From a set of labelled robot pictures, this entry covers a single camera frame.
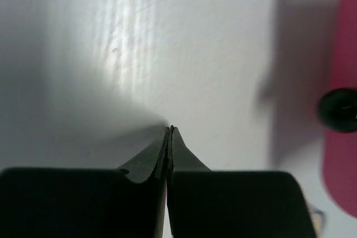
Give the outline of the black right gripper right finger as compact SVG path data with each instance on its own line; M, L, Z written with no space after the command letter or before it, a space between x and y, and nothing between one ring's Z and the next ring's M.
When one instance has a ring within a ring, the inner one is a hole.
M173 237L315 237L302 190L281 171L212 171L171 127L167 207Z

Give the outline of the clear case blush compact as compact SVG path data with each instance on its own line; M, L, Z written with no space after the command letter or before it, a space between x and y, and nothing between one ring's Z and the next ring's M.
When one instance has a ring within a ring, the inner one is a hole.
M309 212L310 212L312 224L315 229L316 236L320 237L325 228L325 223L326 223L325 213L320 209L316 208L315 206L310 206Z

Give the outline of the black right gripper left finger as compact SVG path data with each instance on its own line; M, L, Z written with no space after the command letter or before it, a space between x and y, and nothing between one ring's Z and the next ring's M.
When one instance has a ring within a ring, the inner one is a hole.
M2 237L161 237L170 129L126 137L143 149L117 168L1 172Z

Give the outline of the pink drawer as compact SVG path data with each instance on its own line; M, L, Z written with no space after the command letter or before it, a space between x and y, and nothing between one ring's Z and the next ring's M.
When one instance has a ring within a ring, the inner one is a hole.
M339 0L328 90L317 114L326 127L325 188L337 206L356 217L356 0Z

